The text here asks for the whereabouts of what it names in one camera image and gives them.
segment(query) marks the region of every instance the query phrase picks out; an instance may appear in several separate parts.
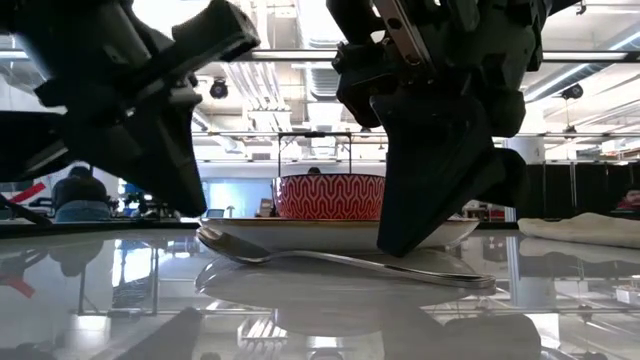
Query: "bowl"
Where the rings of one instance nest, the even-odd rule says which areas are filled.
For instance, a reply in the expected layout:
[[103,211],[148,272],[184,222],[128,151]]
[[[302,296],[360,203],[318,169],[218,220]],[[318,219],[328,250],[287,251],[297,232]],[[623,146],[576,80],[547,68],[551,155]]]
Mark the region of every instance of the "bowl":
[[383,176],[305,174],[277,178],[273,199],[280,217],[300,220],[379,220]]

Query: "ceiling pipe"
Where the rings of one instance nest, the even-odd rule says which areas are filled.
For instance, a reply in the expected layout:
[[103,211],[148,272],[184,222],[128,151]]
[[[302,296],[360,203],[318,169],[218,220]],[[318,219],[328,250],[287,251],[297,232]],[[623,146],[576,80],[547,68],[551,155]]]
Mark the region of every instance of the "ceiling pipe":
[[[300,38],[305,49],[335,49],[336,44],[344,40],[344,35],[323,2],[297,0],[296,9]],[[309,100],[335,100],[339,77],[333,68],[308,68],[304,74]]]
[[[193,110],[192,121],[203,128],[206,128],[206,132],[215,132],[216,130],[212,126],[212,122],[208,120],[207,116],[204,115],[198,108]],[[229,154],[245,154],[246,147],[239,141],[233,140],[228,136],[222,135],[211,135],[211,139],[213,139],[218,145],[222,146],[225,152]]]
[[267,109],[277,109],[278,101],[276,100],[275,95],[273,94],[273,89],[271,88],[271,84],[269,83],[269,79],[267,75],[264,73],[264,68],[260,66],[260,64],[250,64],[249,66],[252,68],[252,72],[254,74],[253,79],[256,82],[256,85],[262,95],[262,97],[268,99]]
[[260,103],[258,102],[258,100],[255,99],[251,94],[249,94],[249,90],[245,87],[243,81],[238,77],[237,73],[231,69],[231,66],[233,66],[233,64],[222,64],[222,69],[224,70],[225,74],[227,74],[227,77],[231,79],[233,85],[236,87],[236,89],[238,89],[238,92],[240,92],[240,95],[242,96],[244,101],[249,103],[252,110],[260,108]]
[[[265,96],[269,99],[269,104],[271,105],[271,108],[276,108],[276,109],[282,109],[284,110],[283,107],[280,107],[280,103],[284,103],[283,99],[277,99],[276,98],[276,91],[275,88],[277,86],[274,86],[274,84],[270,83],[269,81],[269,77],[267,76],[267,74],[265,74],[264,70],[265,67],[263,65],[265,64],[252,64],[255,68],[255,70],[257,71],[259,77],[259,80],[262,80],[262,85],[263,89],[265,89]],[[269,122],[272,123],[272,128],[273,131],[288,131],[289,127],[287,127],[287,124],[283,123],[280,119],[279,116],[277,116],[275,113],[271,113],[270,114],[270,118],[269,118]]]
[[282,128],[282,131],[291,132],[293,131],[293,126],[291,126],[291,112],[283,111],[279,113],[274,113],[273,116],[276,118],[278,124]]
[[[265,50],[271,49],[271,45],[269,44],[269,11],[267,9],[267,2],[255,1],[254,4],[256,5],[256,30],[261,41],[260,48]],[[274,82],[273,78],[267,75],[269,69],[264,66],[266,64],[251,63],[251,65],[264,83],[265,95],[269,97],[269,100],[272,102],[271,105],[277,108],[279,106],[277,91],[275,89],[277,82]]]
[[278,101],[278,108],[287,109],[288,106],[284,102],[284,97],[280,93],[280,83],[278,82],[278,76],[276,74],[275,65],[273,63],[261,63],[261,64],[262,66],[265,67],[265,73],[269,77],[269,82],[273,84],[272,88],[273,88],[276,100]]
[[[607,133],[624,132],[624,131],[629,132],[629,131],[633,130],[634,128],[638,127],[638,123],[640,123],[640,121],[633,121],[630,124],[614,126],[611,130],[607,131]],[[593,137],[575,138],[575,139],[567,140],[562,144],[558,144],[556,146],[552,146],[552,147],[548,148],[547,150],[555,150],[555,149],[558,149],[558,148],[561,148],[561,147],[565,147],[565,146],[569,146],[569,145],[575,145],[575,144],[587,142],[587,141],[594,140],[594,139],[595,138],[593,138]]]
[[253,119],[256,122],[256,126],[258,127],[258,131],[279,131],[277,125],[273,125],[273,115],[272,114],[254,114]]
[[245,63],[230,64],[229,68],[232,73],[241,81],[242,86],[247,90],[251,97],[257,100],[260,105],[259,109],[268,109],[267,100],[260,94],[258,86],[255,83],[255,79],[252,74],[247,73],[246,67],[249,66]]
[[627,115],[629,113],[633,113],[635,111],[638,110],[638,108],[640,107],[640,99],[639,100],[633,100],[633,101],[629,101],[625,104],[616,106],[612,109],[610,109],[609,111],[605,112],[604,114],[598,114],[598,115],[592,115],[592,116],[587,116],[586,118],[582,118],[579,120],[574,120],[572,122],[569,123],[570,126],[589,126],[589,125],[596,125],[598,123],[601,123],[603,121],[607,121],[611,118],[615,118],[615,117],[621,117],[624,115]]
[[[608,46],[607,50],[637,51],[640,48],[640,24],[635,24],[618,34],[609,43],[612,45]],[[564,67],[561,71],[548,76],[545,80],[529,86],[524,92],[524,99],[527,103],[540,101],[607,69],[611,65],[613,64],[593,63]]]

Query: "white napkin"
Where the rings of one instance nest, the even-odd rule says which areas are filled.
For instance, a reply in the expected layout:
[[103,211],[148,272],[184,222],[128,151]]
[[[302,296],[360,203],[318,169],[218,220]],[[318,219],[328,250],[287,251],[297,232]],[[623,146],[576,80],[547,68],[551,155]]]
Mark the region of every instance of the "white napkin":
[[637,220],[584,213],[558,222],[520,219],[518,226],[522,233],[531,237],[640,248],[640,221]]

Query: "ceiling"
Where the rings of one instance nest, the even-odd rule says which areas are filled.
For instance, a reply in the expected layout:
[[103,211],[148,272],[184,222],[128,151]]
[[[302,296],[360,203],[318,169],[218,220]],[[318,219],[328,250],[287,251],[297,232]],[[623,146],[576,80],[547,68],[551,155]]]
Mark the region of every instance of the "ceiling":
[[[203,9],[208,0],[136,0],[134,11],[150,26],[169,33]],[[320,0],[237,0],[248,13],[263,41],[263,49],[333,49],[342,36]],[[572,7],[551,17],[543,31],[545,50],[638,50],[640,48],[640,0],[589,0],[586,11],[578,15]],[[2,48],[18,46],[10,38]],[[12,84],[37,86],[42,79],[30,63],[4,63],[2,70]],[[197,73],[203,95],[199,115],[210,131],[292,131],[319,129],[359,131],[341,104],[333,99],[337,74],[328,63],[234,63],[209,64]],[[540,71],[528,73],[523,81],[529,108],[544,115],[547,131],[562,131],[575,125],[579,132],[637,131],[640,121],[640,75],[638,65],[592,66],[543,64]],[[226,79],[229,95],[213,99],[209,89],[215,78]],[[579,83],[584,95],[578,100],[558,97],[558,93]],[[273,153],[273,145],[243,141],[236,149],[246,155],[247,146],[260,146]],[[377,144],[362,149],[367,157],[386,150]],[[568,144],[586,149],[602,143],[599,139]],[[227,156],[228,151],[213,149],[219,138],[198,137],[196,145],[205,158]],[[299,154],[337,156],[335,141],[294,142],[287,150]]]

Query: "exposed ductwork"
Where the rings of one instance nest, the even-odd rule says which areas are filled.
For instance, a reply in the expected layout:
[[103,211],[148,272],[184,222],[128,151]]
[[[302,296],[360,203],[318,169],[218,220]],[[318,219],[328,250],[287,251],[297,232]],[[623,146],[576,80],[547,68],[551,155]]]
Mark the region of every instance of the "exposed ductwork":
[[[220,131],[212,127],[210,121],[207,120],[207,116],[204,115],[198,108],[193,110],[192,123],[195,125],[196,131],[202,131],[205,133]],[[237,140],[234,140],[227,136],[213,135],[211,139],[218,143],[227,154],[245,154],[245,145]]]
[[[268,9],[264,1],[255,1],[255,9],[250,0],[240,2],[246,14],[255,15],[254,23],[260,36],[261,48],[269,49],[267,31]],[[280,92],[278,77],[273,63],[230,63],[224,64],[227,77],[247,101],[245,114],[249,120],[260,123],[263,131],[291,131],[290,111]]]
[[[638,51],[640,49],[640,25],[634,25],[612,40],[608,50]],[[527,88],[524,98],[527,103],[539,101],[594,75],[613,64],[570,65]]]
[[[580,119],[577,121],[574,121],[573,123],[571,123],[574,126],[588,126],[588,125],[596,125],[599,123],[603,123],[607,120],[610,120],[612,118],[618,118],[621,116],[624,116],[630,112],[634,112],[635,110],[638,109],[638,104],[640,103],[640,100],[635,100],[632,102],[629,102],[627,104],[618,106],[616,108],[613,108],[609,111],[607,111],[604,114],[598,114],[597,116],[591,116],[591,117],[587,117],[584,119]],[[638,121],[633,121],[624,125],[617,125],[617,126],[613,126],[608,132],[626,132],[626,131],[632,131],[635,130],[638,127]],[[575,145],[575,144],[579,144],[579,143],[585,143],[585,142],[589,142],[589,141],[593,141],[593,140],[597,140],[597,138],[592,138],[592,137],[580,137],[580,138],[574,138],[574,139],[567,139],[565,140],[562,144],[558,144],[555,146],[552,146],[550,148],[547,148],[547,150],[554,150],[554,149],[558,149],[561,147],[566,147],[569,145]]]
[[[296,8],[298,9],[298,28],[305,49],[333,50],[337,43],[344,41],[344,36],[323,1],[298,0]],[[332,68],[305,69],[307,89],[315,100],[335,100],[338,79],[338,73]]]
[[[15,37],[11,35],[0,36],[0,48],[18,49]],[[4,75],[7,83],[17,89],[33,94],[33,89],[42,85],[44,78],[38,69],[30,62],[14,62],[0,64],[0,74]]]

